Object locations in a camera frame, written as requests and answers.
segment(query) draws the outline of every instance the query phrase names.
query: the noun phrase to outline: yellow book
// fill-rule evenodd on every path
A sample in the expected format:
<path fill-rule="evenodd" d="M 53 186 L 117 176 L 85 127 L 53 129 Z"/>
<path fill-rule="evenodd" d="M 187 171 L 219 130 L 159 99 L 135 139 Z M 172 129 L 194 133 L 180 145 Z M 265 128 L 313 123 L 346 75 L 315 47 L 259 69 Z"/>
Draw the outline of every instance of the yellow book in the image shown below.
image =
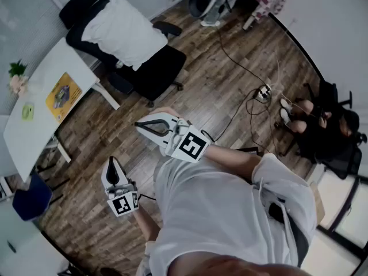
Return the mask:
<path fill-rule="evenodd" d="M 68 115 L 81 93 L 81 88 L 65 72 L 46 98 L 46 105 L 59 123 Z"/>

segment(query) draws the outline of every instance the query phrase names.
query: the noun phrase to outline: power strip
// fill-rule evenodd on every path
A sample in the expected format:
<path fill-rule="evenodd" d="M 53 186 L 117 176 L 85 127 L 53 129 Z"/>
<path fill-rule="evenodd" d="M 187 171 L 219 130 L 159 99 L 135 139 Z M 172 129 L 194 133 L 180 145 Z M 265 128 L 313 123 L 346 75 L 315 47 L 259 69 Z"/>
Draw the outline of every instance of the power strip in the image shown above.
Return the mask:
<path fill-rule="evenodd" d="M 269 100 L 270 97 L 271 97 L 271 87 L 269 84 L 266 84 L 265 86 L 262 86 L 262 88 L 258 90 L 258 93 L 255 98 L 261 102 L 265 102 Z"/>

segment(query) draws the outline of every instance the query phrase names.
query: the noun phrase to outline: knee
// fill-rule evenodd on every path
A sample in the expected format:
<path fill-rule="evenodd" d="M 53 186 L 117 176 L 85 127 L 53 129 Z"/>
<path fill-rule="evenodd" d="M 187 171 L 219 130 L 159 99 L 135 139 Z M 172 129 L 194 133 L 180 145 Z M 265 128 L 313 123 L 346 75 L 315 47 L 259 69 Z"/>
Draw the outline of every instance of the knee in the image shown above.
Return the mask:
<path fill-rule="evenodd" d="M 303 122 L 303 121 L 293 121 L 293 122 L 291 122 L 291 124 L 289 126 L 290 126 L 290 129 L 294 133 L 302 134 L 305 131 L 305 129 L 306 129 L 306 122 Z"/>
<path fill-rule="evenodd" d="M 309 100 L 303 100 L 299 104 L 307 114 L 310 114 L 314 108 L 314 104 Z"/>

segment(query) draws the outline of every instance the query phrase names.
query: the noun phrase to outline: blue chair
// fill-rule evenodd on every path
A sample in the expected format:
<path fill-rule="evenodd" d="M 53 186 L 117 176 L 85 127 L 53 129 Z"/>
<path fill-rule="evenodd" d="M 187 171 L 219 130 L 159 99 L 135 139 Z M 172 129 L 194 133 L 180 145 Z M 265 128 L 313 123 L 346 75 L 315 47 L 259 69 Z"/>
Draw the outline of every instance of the blue chair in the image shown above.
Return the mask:
<path fill-rule="evenodd" d="M 16 190 L 13 198 L 13 208 L 23 221 L 31 221 L 41 216 L 48 209 L 51 197 L 51 188 L 37 173 L 34 173 L 27 191 Z"/>

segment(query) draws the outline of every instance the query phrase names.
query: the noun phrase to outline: white sneaker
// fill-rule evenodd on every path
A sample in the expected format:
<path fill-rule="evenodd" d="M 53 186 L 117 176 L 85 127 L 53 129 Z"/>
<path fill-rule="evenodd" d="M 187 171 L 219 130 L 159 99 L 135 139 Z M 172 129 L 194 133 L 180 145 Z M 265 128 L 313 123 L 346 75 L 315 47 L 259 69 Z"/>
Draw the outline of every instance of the white sneaker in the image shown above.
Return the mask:
<path fill-rule="evenodd" d="M 283 122 L 285 123 L 285 125 L 287 125 L 290 122 L 289 114 L 286 111 L 286 109 L 282 108 L 280 110 L 280 116 L 281 116 Z"/>
<path fill-rule="evenodd" d="M 280 99 L 280 104 L 281 104 L 281 106 L 282 106 L 283 108 L 285 108 L 285 109 L 286 109 L 287 113 L 289 113 L 289 114 L 291 114 L 291 113 L 292 113 L 292 108 L 293 108 L 293 107 L 292 107 L 290 104 L 288 104 L 288 102 L 287 102 L 285 99 L 281 98 L 281 99 Z"/>

